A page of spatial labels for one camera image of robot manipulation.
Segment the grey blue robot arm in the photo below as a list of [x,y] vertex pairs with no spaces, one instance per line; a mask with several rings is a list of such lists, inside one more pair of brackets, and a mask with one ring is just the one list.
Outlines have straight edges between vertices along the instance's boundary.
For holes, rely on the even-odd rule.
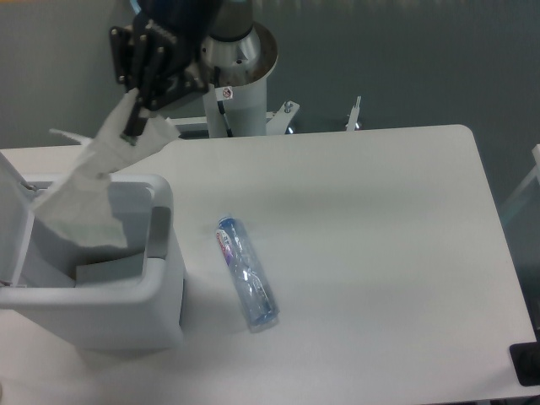
[[135,144],[146,111],[184,105],[214,83],[203,42],[239,41],[253,26],[250,1],[139,1],[133,21],[109,30],[116,81],[134,91],[121,137]]

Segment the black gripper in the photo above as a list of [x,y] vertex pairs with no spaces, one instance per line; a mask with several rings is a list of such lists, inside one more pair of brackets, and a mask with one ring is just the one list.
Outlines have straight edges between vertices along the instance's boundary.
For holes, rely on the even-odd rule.
[[156,112],[184,105],[206,94],[201,45],[218,16],[220,1],[137,1],[132,26],[109,31],[116,82],[135,101],[123,129],[124,138],[138,138]]

